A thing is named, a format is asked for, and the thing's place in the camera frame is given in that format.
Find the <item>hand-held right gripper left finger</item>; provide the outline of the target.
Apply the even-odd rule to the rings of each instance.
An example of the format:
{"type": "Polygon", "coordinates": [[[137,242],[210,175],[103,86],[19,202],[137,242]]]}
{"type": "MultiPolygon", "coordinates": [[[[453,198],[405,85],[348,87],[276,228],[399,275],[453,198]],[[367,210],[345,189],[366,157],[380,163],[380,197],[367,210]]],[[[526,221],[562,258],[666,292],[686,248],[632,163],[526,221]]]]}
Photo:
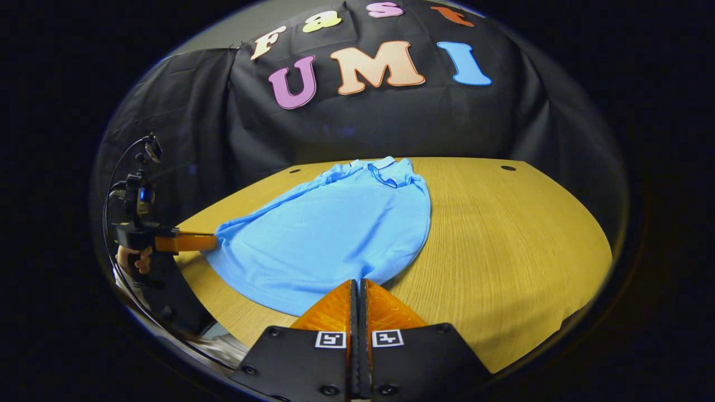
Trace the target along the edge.
{"type": "Polygon", "coordinates": [[[230,379],[281,402],[350,402],[356,282],[320,298],[288,327],[268,326],[230,379]]]}

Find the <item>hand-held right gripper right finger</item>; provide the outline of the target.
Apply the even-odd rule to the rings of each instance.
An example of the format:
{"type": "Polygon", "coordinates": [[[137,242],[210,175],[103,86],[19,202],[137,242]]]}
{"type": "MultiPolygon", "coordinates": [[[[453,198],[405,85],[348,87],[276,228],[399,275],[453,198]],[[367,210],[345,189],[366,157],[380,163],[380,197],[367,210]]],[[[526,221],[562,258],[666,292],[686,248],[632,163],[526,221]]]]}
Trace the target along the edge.
{"type": "Polygon", "coordinates": [[[359,290],[359,396],[470,402],[492,374],[451,323],[429,325],[373,281],[359,290]]]}

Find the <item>light blue polo T-shirt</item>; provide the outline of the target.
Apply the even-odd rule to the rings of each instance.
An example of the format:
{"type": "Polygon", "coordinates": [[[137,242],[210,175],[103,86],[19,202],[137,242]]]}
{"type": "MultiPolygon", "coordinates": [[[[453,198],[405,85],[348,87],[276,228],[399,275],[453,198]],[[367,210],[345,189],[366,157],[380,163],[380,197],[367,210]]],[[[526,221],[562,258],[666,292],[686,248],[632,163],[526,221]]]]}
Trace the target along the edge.
{"type": "Polygon", "coordinates": [[[354,160],[220,224],[205,257],[240,295],[299,316],[344,282],[396,277],[430,229],[431,195],[411,159],[354,160]]]}

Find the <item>black backdrop cloth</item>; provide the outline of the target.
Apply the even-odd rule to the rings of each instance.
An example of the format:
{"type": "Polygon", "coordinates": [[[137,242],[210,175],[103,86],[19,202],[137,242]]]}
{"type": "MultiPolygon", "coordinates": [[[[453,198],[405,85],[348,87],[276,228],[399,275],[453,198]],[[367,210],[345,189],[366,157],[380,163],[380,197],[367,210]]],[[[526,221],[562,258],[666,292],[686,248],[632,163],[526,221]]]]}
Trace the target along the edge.
{"type": "Polygon", "coordinates": [[[622,153],[582,87],[521,34],[425,0],[337,0],[336,26],[302,31],[308,11],[256,37],[172,54],[128,92],[100,143],[89,219],[128,145],[163,146],[151,181],[161,220],[177,224],[288,167],[393,157],[526,162],[577,198],[608,237],[626,219],[622,153]]]}

